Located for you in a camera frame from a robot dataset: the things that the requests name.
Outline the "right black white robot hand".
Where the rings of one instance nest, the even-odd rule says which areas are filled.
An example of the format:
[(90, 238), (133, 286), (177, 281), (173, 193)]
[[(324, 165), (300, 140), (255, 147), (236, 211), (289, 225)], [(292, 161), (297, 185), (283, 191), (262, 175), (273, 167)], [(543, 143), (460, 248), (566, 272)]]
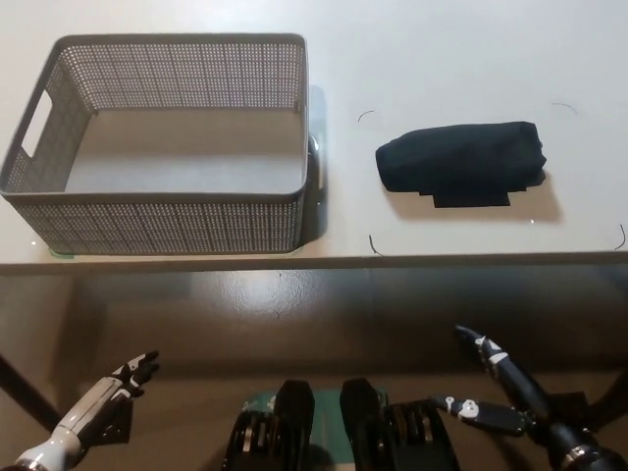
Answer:
[(546, 450), (554, 470), (585, 468), (602, 458), (603, 452), (593, 436), (566, 422), (550, 401), (549, 394), (506, 350), (468, 327), (457, 325), (454, 331), (462, 350), (481, 363), (510, 404), (502, 406), (437, 394), (429, 398), (435, 407), (481, 431), (529, 437)]

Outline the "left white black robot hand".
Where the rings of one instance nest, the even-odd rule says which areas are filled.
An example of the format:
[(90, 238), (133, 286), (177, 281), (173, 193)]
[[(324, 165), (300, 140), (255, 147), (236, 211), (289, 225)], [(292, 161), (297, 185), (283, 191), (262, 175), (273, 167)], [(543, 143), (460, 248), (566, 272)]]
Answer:
[(98, 446), (131, 439), (133, 402), (158, 371), (159, 352), (149, 351), (96, 382), (57, 422), (48, 439), (25, 450), (10, 470), (66, 471)]

